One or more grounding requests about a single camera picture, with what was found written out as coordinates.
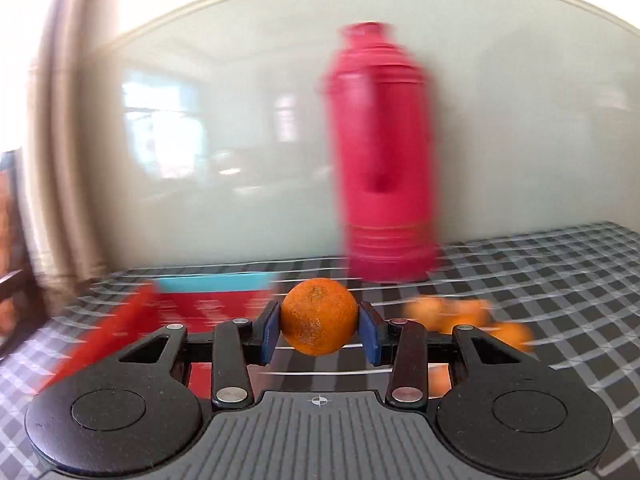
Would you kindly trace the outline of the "carrot piece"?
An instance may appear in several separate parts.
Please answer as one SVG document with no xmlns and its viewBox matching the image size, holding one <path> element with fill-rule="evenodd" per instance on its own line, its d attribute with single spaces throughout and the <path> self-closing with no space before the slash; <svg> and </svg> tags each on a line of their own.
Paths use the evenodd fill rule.
<svg viewBox="0 0 640 480">
<path fill-rule="evenodd" d="M 427 330 L 438 330 L 442 322 L 445 301 L 437 296 L 419 296 L 402 307 L 402 315 L 416 321 Z"/>
<path fill-rule="evenodd" d="M 431 398 L 444 396 L 451 388 L 449 368 L 447 364 L 430 365 L 427 371 L 428 395 Z"/>
<path fill-rule="evenodd" d="M 491 323 L 491 303 L 484 299 L 455 299 L 449 303 L 450 313 L 457 314 L 463 312 L 474 313 L 476 316 L 476 327 L 488 326 Z"/>
</svg>

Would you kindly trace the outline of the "large rough orange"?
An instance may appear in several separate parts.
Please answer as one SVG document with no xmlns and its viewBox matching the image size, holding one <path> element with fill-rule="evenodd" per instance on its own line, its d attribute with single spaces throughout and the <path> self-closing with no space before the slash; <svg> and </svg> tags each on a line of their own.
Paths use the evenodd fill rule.
<svg viewBox="0 0 640 480">
<path fill-rule="evenodd" d="M 312 278 L 284 297 L 280 329 L 296 351 L 326 356 L 352 340 L 358 318 L 358 302 L 345 286 L 329 278 Z"/>
</svg>

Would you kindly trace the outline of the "orange tangerine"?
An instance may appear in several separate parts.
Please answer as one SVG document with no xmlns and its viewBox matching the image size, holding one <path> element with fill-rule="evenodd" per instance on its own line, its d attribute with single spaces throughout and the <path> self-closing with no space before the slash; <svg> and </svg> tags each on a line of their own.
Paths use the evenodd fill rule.
<svg viewBox="0 0 640 480">
<path fill-rule="evenodd" d="M 492 326 L 491 336 L 498 340 L 508 344 L 512 348 L 521 351 L 529 352 L 532 348 L 532 341 L 534 339 L 530 329 L 521 323 L 496 323 Z"/>
</svg>

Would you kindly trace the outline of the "small orange kumquat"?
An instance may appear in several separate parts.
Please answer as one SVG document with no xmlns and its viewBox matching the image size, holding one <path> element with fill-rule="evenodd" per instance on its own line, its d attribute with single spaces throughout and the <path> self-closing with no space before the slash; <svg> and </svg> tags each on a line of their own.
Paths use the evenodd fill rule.
<svg viewBox="0 0 640 480">
<path fill-rule="evenodd" d="M 454 330 L 454 326 L 457 325 L 476 325 L 477 320 L 474 313 L 463 312 L 463 313 L 443 313 L 439 317 L 437 331 L 441 334 L 450 335 Z"/>
</svg>

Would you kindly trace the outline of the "colourful cardboard box tray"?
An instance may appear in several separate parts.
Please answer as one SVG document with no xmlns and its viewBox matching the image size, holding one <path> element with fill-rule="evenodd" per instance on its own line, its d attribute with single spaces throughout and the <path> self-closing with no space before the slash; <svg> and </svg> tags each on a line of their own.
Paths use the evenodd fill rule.
<svg viewBox="0 0 640 480">
<path fill-rule="evenodd" d="M 170 324 L 179 324 L 190 334 L 209 333 L 223 322 L 247 318 L 253 323 L 253 341 L 245 361 L 255 359 L 265 366 L 280 338 L 280 312 L 264 319 L 271 298 L 270 272 L 153 278 L 90 330 L 41 387 L 47 388 Z"/>
</svg>

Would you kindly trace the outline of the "black white checked tablecloth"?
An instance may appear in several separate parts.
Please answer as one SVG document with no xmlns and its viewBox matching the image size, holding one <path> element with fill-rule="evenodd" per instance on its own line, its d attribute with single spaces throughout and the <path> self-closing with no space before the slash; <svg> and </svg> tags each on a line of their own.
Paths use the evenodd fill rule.
<svg viewBox="0 0 640 480">
<path fill-rule="evenodd" d="M 608 404 L 614 422 L 596 475 L 639 474 L 639 237 L 612 222 L 446 245 L 438 270 L 422 281 L 376 284 L 352 278 L 338 257 L 142 266 L 108 274 L 53 315 L 1 362 L 1 474 L 33 479 L 39 464 L 24 430 L 38 387 L 85 336 L 139 285 L 164 275 L 270 272 L 277 295 L 323 276 L 397 318 L 415 296 L 482 298 L 499 322 L 533 333 L 542 362 L 579 377 Z"/>
</svg>

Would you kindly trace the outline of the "wooden chair orange cushion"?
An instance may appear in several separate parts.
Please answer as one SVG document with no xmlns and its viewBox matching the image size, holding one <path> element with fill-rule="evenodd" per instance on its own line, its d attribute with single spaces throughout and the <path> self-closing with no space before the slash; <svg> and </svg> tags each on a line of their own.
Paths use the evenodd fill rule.
<svg viewBox="0 0 640 480">
<path fill-rule="evenodd" d="M 18 192 L 17 152 L 1 155 L 1 359 L 35 329 L 40 307 L 25 240 Z"/>
</svg>

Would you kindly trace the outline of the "beige curtain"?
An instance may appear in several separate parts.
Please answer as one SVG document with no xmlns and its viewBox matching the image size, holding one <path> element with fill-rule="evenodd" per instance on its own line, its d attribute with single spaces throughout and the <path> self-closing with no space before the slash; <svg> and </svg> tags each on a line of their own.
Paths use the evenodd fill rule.
<svg viewBox="0 0 640 480">
<path fill-rule="evenodd" d="M 80 149 L 82 69 L 96 58 L 90 0 L 51 0 L 29 70 L 29 120 L 22 148 L 24 217 L 36 277 L 76 292 L 105 274 L 104 250 L 90 218 Z"/>
</svg>

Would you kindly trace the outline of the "red thermos flask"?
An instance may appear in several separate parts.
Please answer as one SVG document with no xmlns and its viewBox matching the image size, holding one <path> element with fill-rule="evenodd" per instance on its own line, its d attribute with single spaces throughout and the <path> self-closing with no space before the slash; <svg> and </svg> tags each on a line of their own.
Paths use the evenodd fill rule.
<svg viewBox="0 0 640 480">
<path fill-rule="evenodd" d="M 405 282 L 435 269 L 435 170 L 427 79 L 385 24 L 343 30 L 324 78 L 350 272 Z"/>
</svg>

